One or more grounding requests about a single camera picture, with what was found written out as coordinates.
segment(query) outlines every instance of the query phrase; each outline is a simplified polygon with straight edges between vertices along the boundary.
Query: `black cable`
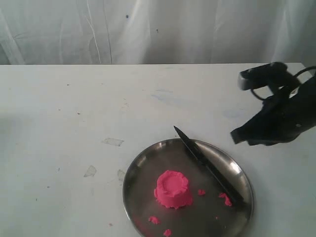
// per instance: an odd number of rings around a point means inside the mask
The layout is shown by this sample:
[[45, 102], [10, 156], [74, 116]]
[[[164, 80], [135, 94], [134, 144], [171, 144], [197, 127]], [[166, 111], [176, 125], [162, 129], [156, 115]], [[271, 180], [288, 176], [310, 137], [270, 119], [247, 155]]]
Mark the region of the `black cable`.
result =
[[305, 73], [305, 72], [307, 72], [307, 71], [310, 71], [310, 70], [315, 70], [316, 69], [316, 66], [311, 66], [311, 67], [307, 67], [307, 68], [305, 68], [305, 69], [303, 69], [303, 70], [300, 70], [297, 74], [295, 74], [294, 76], [295, 77], [298, 77], [300, 74], [303, 74], [303, 73]]
[[256, 97], [258, 100], [264, 101], [265, 99], [260, 97], [253, 89], [250, 89], [251, 94], [253, 94], [254, 97]]

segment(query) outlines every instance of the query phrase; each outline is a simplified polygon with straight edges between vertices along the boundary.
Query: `knife blade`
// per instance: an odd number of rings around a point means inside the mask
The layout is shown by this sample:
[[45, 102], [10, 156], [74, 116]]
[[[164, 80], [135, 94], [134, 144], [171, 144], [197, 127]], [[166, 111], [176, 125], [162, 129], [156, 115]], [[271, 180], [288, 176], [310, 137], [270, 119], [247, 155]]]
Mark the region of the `knife blade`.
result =
[[180, 129], [174, 126], [174, 129], [178, 133], [184, 145], [189, 149], [194, 158], [197, 159], [199, 163], [204, 165], [213, 177], [218, 181], [218, 183], [222, 186], [223, 190], [230, 198], [233, 205], [238, 205], [243, 203], [243, 197], [240, 193], [234, 188], [234, 186], [225, 178], [224, 175], [215, 167], [212, 162], [206, 158], [203, 152], [200, 150], [198, 145], [188, 138]]

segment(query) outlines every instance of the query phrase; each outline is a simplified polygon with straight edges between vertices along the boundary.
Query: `knife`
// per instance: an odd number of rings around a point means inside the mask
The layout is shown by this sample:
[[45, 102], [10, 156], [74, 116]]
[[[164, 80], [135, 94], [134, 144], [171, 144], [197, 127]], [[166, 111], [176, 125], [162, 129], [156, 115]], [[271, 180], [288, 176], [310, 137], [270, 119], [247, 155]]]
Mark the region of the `knife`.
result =
[[230, 198], [233, 205], [238, 205], [243, 203], [243, 197], [240, 193], [234, 188], [233, 185], [225, 178], [224, 175], [212, 164], [212, 162], [206, 158], [206, 156], [202, 153], [198, 145], [188, 138], [180, 129], [176, 126], [173, 126], [179, 137], [181, 138], [184, 145], [189, 149], [192, 155], [198, 160], [199, 163], [204, 165], [213, 177], [218, 181], [218, 183], [222, 186], [223, 190]]

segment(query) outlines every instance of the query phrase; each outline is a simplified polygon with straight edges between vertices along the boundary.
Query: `stainless steel plate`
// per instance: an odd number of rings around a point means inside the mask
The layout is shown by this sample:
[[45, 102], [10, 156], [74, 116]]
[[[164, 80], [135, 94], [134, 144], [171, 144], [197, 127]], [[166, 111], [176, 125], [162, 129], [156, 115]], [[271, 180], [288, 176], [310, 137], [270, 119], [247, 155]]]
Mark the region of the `stainless steel plate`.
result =
[[[221, 187], [211, 174], [197, 162], [180, 139], [158, 142], [142, 151], [132, 162], [124, 179], [125, 211], [137, 229], [146, 237], [161, 237], [171, 229], [172, 237], [237, 236], [245, 229], [254, 209], [254, 196], [249, 180], [239, 165], [220, 149], [196, 141], [208, 159], [239, 191], [243, 207], [229, 207], [218, 195]], [[180, 209], [167, 209], [156, 202], [154, 188], [157, 178], [166, 170], [182, 172], [190, 182], [193, 204]], [[198, 189], [206, 195], [198, 196]], [[148, 222], [150, 216], [160, 225]]]

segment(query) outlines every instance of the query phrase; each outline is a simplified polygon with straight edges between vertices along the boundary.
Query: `pink play dough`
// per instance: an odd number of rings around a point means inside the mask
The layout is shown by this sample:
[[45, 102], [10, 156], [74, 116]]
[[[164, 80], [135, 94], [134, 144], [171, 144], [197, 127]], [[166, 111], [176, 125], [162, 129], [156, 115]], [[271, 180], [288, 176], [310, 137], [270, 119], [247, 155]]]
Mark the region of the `pink play dough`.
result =
[[199, 195], [199, 196], [204, 196], [204, 195], [205, 195], [205, 190], [204, 190], [204, 189], [199, 189], [199, 190], [197, 191], [197, 195]]
[[226, 193], [220, 193], [218, 197], [225, 198], [225, 205], [226, 206], [232, 206], [232, 203], [231, 203], [231, 201]]
[[193, 198], [188, 179], [180, 172], [167, 170], [157, 179], [154, 195], [167, 208], [191, 205]]
[[165, 232], [163, 232], [163, 235], [166, 236], [166, 237], [169, 237], [171, 234], [172, 234], [172, 232], [171, 232], [170, 229], [165, 230]]
[[156, 216], [150, 216], [148, 218], [148, 221], [151, 221], [152, 223], [154, 223], [156, 225], [160, 224], [160, 221], [159, 221], [159, 219]]

